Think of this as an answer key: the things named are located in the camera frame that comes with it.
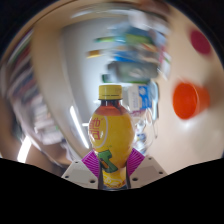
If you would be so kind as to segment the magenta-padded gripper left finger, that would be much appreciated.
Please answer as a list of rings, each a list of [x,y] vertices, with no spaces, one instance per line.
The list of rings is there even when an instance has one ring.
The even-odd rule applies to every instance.
[[[89,189],[99,188],[100,164],[93,151],[82,160],[74,160],[62,178]]]

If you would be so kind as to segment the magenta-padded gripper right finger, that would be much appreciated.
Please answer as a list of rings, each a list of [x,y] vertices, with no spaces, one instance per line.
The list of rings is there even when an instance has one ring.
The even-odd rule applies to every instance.
[[[153,157],[144,156],[136,149],[128,157],[126,170],[129,189],[141,188],[167,175]]]

